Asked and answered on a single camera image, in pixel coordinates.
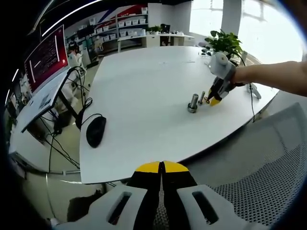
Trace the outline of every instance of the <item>green leaves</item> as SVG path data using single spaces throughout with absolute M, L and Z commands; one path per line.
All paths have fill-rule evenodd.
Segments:
M 223 30 L 221 30 L 221 32 L 212 30 L 210 31 L 210 34 L 213 38 L 207 37 L 205 38 L 205 41 L 212 46 L 215 52 L 226 52 L 229 55 L 238 55 L 242 52 L 240 46 L 240 43 L 242 42 L 238 40 L 237 35 L 233 33 L 226 34 Z

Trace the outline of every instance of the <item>gray mesh fabric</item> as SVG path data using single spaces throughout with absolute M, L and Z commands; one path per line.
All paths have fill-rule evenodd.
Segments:
M 188 162 L 192 176 L 233 203 L 250 222 L 271 225 L 307 175 L 307 120 L 297 103 L 241 130 L 209 155 Z

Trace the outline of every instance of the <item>computer mouse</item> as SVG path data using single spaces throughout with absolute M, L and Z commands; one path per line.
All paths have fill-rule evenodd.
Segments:
M 106 118 L 103 116 L 96 117 L 86 130 L 86 140 L 92 148 L 96 148 L 104 136 Z

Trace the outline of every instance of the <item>computer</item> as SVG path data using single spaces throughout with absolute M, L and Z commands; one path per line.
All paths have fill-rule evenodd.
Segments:
M 57 75 L 69 69 L 64 41 L 64 25 L 47 36 L 24 62 L 33 94 Z

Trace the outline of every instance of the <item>window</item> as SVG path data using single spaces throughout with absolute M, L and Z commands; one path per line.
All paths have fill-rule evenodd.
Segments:
M 209 36 L 211 30 L 222 25 L 224 0 L 192 1 L 190 28 L 191 33 Z
M 302 39 L 291 18 L 257 0 L 243 0 L 238 34 L 242 49 L 262 63 L 302 60 Z

